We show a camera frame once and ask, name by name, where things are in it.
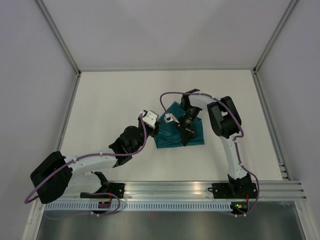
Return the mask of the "teal cloth napkin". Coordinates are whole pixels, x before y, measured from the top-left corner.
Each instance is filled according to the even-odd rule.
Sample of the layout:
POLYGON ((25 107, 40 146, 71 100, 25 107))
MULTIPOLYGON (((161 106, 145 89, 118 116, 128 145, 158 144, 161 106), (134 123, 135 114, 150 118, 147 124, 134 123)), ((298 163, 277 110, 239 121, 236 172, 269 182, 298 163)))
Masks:
POLYGON ((167 110, 177 118, 177 121, 166 123, 165 115, 161 115, 159 131, 154 138, 158 149, 203 145, 205 143, 203 123, 198 117, 201 110, 198 107, 184 110, 175 101, 167 110))

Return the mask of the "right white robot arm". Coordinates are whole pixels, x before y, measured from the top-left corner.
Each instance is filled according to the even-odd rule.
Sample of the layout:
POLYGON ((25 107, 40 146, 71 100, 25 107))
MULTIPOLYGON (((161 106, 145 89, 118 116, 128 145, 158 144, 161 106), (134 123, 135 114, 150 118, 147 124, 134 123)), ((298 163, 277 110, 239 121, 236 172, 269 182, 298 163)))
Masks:
POLYGON ((213 133, 222 142, 228 166, 228 182, 212 183, 207 190, 214 199, 256 199, 258 185, 252 181, 252 172, 242 162, 240 138, 244 136, 242 120, 231 97, 216 99, 198 89, 184 92, 180 107, 185 114, 175 123, 182 144, 187 145, 196 134, 195 120, 200 111, 208 113, 213 133))

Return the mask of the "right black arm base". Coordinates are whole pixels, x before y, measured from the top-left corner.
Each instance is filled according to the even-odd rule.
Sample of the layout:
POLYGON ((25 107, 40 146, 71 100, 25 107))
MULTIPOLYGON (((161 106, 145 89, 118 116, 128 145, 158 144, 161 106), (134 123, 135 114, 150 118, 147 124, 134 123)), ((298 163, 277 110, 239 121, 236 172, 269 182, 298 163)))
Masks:
POLYGON ((230 183, 213 183, 207 190, 213 194, 214 199, 256 199, 258 190, 255 183, 240 187, 232 186, 230 183))

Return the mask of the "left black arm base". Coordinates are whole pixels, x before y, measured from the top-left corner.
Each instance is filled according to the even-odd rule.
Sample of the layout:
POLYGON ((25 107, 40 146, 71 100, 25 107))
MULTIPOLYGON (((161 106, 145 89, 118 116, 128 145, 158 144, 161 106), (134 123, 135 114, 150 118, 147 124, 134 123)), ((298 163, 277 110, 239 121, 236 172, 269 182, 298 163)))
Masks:
POLYGON ((119 198, 122 199, 125 193, 125 184, 124 183, 115 183, 111 182, 108 186, 100 187, 96 192, 81 192, 81 199, 113 199, 119 198))

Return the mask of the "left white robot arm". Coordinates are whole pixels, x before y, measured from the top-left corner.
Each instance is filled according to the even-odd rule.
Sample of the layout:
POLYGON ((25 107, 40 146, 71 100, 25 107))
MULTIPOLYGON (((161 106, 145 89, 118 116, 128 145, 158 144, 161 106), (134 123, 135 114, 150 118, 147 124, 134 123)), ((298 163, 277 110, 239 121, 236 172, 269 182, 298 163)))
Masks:
POLYGON ((143 150, 148 137, 158 134, 160 125, 157 120, 139 117, 138 126, 126 127, 105 151, 82 156, 66 156, 60 151, 50 153, 30 174, 34 190, 24 202, 40 199, 41 203, 49 204, 72 194, 82 198, 93 194, 98 198, 106 197, 110 183, 101 171, 129 162, 143 150))

